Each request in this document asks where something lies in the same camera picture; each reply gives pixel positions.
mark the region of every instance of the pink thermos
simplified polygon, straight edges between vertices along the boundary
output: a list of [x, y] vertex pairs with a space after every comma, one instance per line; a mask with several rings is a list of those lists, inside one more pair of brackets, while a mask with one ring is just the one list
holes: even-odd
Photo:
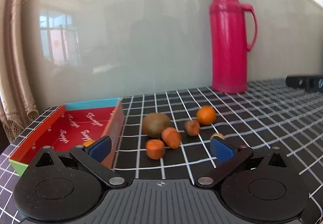
[[[252, 13], [255, 34], [247, 44], [244, 12]], [[239, 0], [213, 0], [210, 6], [212, 36], [212, 87], [229, 94], [241, 93], [247, 87], [247, 51], [255, 44], [257, 20], [250, 4]]]

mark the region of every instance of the beige curtain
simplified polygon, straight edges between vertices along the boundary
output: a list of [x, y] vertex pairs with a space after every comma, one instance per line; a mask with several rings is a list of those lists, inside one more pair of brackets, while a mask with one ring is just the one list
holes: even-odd
[[38, 117], [24, 63], [20, 9], [21, 0], [0, 0], [0, 119], [10, 142]]

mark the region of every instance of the checkered tablecloth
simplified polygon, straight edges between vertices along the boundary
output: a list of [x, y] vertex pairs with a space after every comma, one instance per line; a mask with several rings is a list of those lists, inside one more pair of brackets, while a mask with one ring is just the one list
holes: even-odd
[[[280, 147], [294, 164], [309, 191], [305, 223], [319, 223], [323, 205], [323, 95], [287, 88], [284, 80], [252, 82], [244, 94], [228, 95], [209, 87], [139, 95], [123, 98], [125, 124], [114, 162], [114, 170], [123, 177], [144, 179], [195, 178], [203, 176], [218, 161], [210, 152], [210, 136], [225, 135], [234, 145], [246, 144], [262, 154], [271, 146]], [[184, 133], [184, 123], [194, 119], [202, 105], [211, 105], [218, 113], [212, 126], [201, 128], [198, 137]], [[18, 175], [7, 157], [25, 137], [56, 107], [43, 113], [0, 155], [0, 223], [20, 220], [12, 200]], [[182, 136], [177, 150], [166, 148], [163, 159], [146, 156], [142, 120], [151, 112], [167, 114]]]

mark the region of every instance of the silver screw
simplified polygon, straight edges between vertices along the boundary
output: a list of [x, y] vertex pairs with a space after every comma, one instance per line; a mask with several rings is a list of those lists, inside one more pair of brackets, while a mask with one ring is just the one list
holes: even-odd
[[197, 181], [201, 185], [210, 185], [213, 183], [213, 179], [211, 177], [207, 177], [207, 176], [200, 177]]
[[115, 176], [109, 179], [110, 184], [112, 185], [121, 185], [125, 182], [123, 177]]

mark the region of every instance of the open cardboard box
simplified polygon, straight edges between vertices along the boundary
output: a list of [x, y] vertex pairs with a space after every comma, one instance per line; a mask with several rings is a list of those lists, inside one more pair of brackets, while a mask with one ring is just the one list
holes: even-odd
[[43, 146], [52, 146], [55, 151], [68, 151], [75, 145], [89, 140], [96, 141], [104, 135], [109, 135], [112, 148], [102, 164], [112, 168], [123, 119], [119, 98], [62, 105], [38, 124], [15, 150], [9, 161], [21, 176]]

